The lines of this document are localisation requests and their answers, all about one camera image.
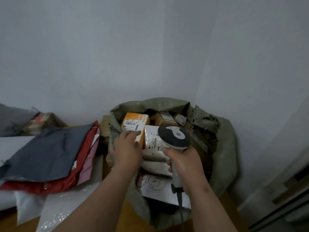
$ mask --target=person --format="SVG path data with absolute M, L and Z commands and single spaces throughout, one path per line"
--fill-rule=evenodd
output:
M 140 131 L 122 132 L 115 139 L 111 153 L 113 170 L 98 188 L 54 232 L 115 231 L 127 188 L 143 161 L 140 145 L 135 138 Z M 163 153 L 174 161 L 182 180 L 183 190 L 190 198 L 195 232 L 237 232 L 219 199 L 212 191 L 203 172 L 197 151 L 190 146 L 184 153 L 165 148 Z

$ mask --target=green woven sack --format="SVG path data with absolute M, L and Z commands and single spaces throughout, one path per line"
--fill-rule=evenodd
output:
M 190 102 L 174 98 L 152 98 L 144 101 L 130 101 L 119 104 L 110 111 L 111 134 L 109 138 L 109 149 L 114 145 L 114 140 L 120 135 L 121 123 L 127 112 L 145 113 L 147 109 L 162 112 L 181 113 L 188 117 L 190 124 L 216 134 L 218 143 L 216 151 L 213 153 L 213 171 L 210 186 L 214 193 L 220 197 L 236 176 L 236 152 L 235 134 L 230 121 L 214 116 L 200 109 L 198 106 L 191 107 Z M 180 211 L 169 215 L 164 210 L 160 211 L 155 205 L 147 203 L 145 198 L 135 187 L 135 179 L 132 180 L 126 194 L 126 199 L 132 204 L 136 213 L 157 230 L 165 229 L 181 223 Z M 191 218 L 191 210 L 183 209 L 183 218 Z

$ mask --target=orange box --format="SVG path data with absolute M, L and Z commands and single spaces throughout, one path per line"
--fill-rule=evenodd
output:
M 135 139 L 143 148 L 145 139 L 145 125 L 149 125 L 149 116 L 144 114 L 130 113 L 128 112 L 122 121 L 121 129 L 123 131 L 141 131 Z

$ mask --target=red package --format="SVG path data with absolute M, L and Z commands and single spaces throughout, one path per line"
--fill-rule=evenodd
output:
M 6 181 L 2 184 L 2 186 L 0 186 L 0 190 L 26 191 L 31 194 L 48 195 L 65 191 L 74 186 L 77 182 L 78 174 L 83 168 L 87 155 L 90 151 L 92 141 L 98 129 L 98 121 L 95 121 L 93 124 L 94 126 L 88 131 L 77 154 L 76 168 L 72 169 L 67 177 L 43 183 Z

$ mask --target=wooden table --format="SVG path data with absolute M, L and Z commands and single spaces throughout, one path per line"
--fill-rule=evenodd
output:
M 107 152 L 104 151 L 104 163 L 103 163 L 103 178 L 105 178 L 109 172 L 110 168 L 108 167 L 105 157 Z M 238 232 L 249 232 L 249 229 L 246 227 L 242 218 L 240 217 L 235 204 L 230 199 L 229 195 L 225 192 L 220 198 L 222 206 L 225 208 L 227 214 L 232 220 Z M 9 209 L 6 211 L 0 212 L 0 231 L 1 232 L 35 232 L 40 218 L 35 218 L 31 221 L 28 221 L 20 226 L 16 226 L 17 213 L 15 209 Z M 188 220 L 184 223 L 185 231 L 194 231 L 192 220 Z M 145 231 L 153 232 L 156 231 L 154 228 L 148 226 L 145 221 L 139 217 L 136 212 L 133 210 L 131 204 L 128 201 L 125 201 L 122 207 L 120 218 L 117 224 L 117 232 L 123 231 Z M 181 231 L 181 226 L 173 226 L 168 229 L 162 230 L 162 232 L 173 232 Z

